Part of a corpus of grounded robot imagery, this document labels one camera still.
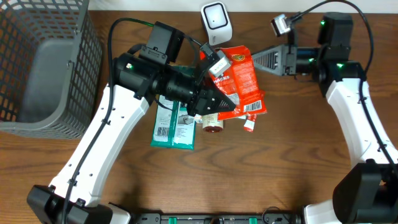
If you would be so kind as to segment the green lid jar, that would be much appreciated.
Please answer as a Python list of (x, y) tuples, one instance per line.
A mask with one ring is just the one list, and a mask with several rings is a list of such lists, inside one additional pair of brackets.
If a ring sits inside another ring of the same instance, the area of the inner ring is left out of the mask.
[(202, 116), (203, 130), (209, 133), (219, 133), (223, 130), (223, 121), (218, 119), (218, 113)]

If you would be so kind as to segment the red snack packet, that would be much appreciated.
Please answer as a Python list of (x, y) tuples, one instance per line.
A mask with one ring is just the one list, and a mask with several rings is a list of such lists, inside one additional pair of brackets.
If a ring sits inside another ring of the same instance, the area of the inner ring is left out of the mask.
[(264, 102), (265, 91), (259, 88), (250, 50), (243, 46), (217, 48), (231, 63), (229, 69), (219, 77), (211, 75), (213, 83), (235, 105), (235, 109), (218, 113), (219, 120), (264, 114), (267, 108)]

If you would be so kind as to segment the narrow red stick packet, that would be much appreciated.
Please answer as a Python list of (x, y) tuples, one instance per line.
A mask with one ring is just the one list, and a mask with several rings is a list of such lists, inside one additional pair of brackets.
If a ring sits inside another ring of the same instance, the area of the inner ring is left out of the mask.
[(245, 124), (243, 126), (244, 130), (252, 133), (254, 131), (256, 120), (257, 120), (257, 115), (256, 114), (247, 115)]

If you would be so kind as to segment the green white packet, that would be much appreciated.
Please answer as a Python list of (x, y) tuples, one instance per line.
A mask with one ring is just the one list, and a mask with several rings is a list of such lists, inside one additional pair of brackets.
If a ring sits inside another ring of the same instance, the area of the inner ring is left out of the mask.
[(196, 123), (187, 113), (186, 103), (170, 101), (159, 96), (155, 124), (152, 133), (153, 147), (194, 150)]

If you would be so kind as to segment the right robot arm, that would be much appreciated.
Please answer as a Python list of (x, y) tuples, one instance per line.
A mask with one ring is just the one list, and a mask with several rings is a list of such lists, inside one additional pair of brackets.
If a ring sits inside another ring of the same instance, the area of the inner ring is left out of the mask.
[(297, 45), (294, 27), (300, 18), (273, 18), (275, 34), (287, 35), (288, 42), (255, 53), (254, 65), (278, 76), (311, 74), (338, 118), (351, 170), (330, 200), (280, 217), (286, 223), (396, 223), (397, 149), (376, 113), (364, 69), (349, 59), (353, 19), (345, 13), (326, 13), (318, 47), (311, 48)]

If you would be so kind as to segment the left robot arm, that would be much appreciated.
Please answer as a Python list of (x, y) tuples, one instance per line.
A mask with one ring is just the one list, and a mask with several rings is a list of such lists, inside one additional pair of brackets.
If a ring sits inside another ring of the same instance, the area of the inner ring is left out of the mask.
[(130, 223), (131, 214), (101, 196), (124, 143), (159, 96), (186, 105), (190, 116), (232, 111), (235, 104), (212, 82), (231, 66), (210, 44), (191, 75), (174, 62), (187, 35), (161, 22), (146, 44), (109, 58), (109, 82), (98, 110), (63, 169), (48, 185), (31, 188), (27, 203), (42, 223)]

